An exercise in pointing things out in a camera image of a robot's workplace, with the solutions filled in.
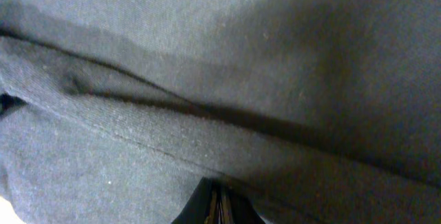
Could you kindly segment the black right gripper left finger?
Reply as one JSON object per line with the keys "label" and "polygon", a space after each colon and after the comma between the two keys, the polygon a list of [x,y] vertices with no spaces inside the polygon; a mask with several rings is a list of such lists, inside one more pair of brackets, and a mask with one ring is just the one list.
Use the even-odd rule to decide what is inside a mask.
{"label": "black right gripper left finger", "polygon": [[214,189],[213,180],[202,178],[172,224],[203,224],[209,214]]}

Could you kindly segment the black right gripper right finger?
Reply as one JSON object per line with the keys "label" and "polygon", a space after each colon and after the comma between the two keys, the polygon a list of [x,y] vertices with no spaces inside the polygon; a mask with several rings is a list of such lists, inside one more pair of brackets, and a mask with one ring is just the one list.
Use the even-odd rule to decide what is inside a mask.
{"label": "black right gripper right finger", "polygon": [[223,185],[220,186],[219,214],[221,224],[265,224],[246,197]]}

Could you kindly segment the black t-shirt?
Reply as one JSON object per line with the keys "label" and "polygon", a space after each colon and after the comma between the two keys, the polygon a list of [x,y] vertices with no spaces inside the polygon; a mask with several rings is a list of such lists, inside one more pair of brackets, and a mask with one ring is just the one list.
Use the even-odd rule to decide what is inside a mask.
{"label": "black t-shirt", "polygon": [[440,0],[1,0],[1,103],[27,223],[440,222]]}

